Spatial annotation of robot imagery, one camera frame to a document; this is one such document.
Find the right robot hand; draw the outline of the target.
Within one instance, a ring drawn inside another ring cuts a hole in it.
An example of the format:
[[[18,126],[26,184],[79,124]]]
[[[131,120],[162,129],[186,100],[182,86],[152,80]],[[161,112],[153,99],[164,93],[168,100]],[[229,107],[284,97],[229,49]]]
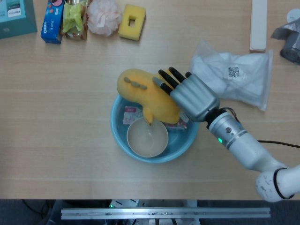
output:
[[[206,85],[197,75],[186,72],[182,75],[173,67],[169,73],[159,70],[163,78],[152,78],[153,82],[168,94],[177,106],[194,122],[204,122],[209,114],[220,108],[217,94]]]

